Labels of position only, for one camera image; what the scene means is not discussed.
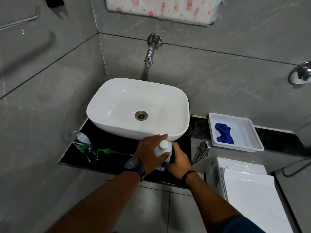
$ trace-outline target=hand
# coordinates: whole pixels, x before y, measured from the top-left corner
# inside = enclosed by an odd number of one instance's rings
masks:
[[[179,148],[178,143],[172,142],[175,151],[175,162],[164,162],[162,167],[169,170],[175,177],[182,179],[186,172],[193,170],[187,155]]]
[[[155,148],[161,141],[166,140],[168,134],[154,135],[143,138],[139,141],[137,150],[135,151],[134,158],[138,158],[142,162],[142,167],[146,171],[146,174],[151,173],[159,167],[168,157],[172,155],[171,152],[166,152],[157,157],[155,154]]]

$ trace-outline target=drain grate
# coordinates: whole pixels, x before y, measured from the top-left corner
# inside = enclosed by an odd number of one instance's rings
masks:
[[[135,113],[135,118],[139,121],[143,121],[148,118],[148,114],[145,111],[140,110]]]

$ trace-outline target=bottle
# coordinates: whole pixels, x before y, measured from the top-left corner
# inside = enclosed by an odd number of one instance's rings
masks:
[[[82,132],[74,131],[73,132],[74,141],[72,142],[80,152],[84,153],[90,163],[97,161],[97,156],[93,151],[91,141]]]
[[[160,142],[160,144],[155,148],[155,155],[161,156],[162,154],[166,153],[166,152],[172,152],[172,143],[166,140],[163,140]],[[169,162],[171,159],[171,157],[168,157],[165,162]],[[164,171],[165,168],[163,167],[157,167],[156,170],[158,171]]]

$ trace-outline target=forearm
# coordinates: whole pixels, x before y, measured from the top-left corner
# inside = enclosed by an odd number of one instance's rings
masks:
[[[137,172],[122,172],[81,200],[46,233],[112,232],[139,182]]]
[[[196,201],[207,232],[219,232],[226,220],[241,215],[199,176],[190,175],[186,185]]]

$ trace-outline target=faucet spout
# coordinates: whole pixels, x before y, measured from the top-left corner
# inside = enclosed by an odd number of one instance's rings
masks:
[[[150,34],[147,39],[148,50],[144,60],[145,67],[150,68],[153,64],[153,54],[162,46],[162,40],[157,34]]]

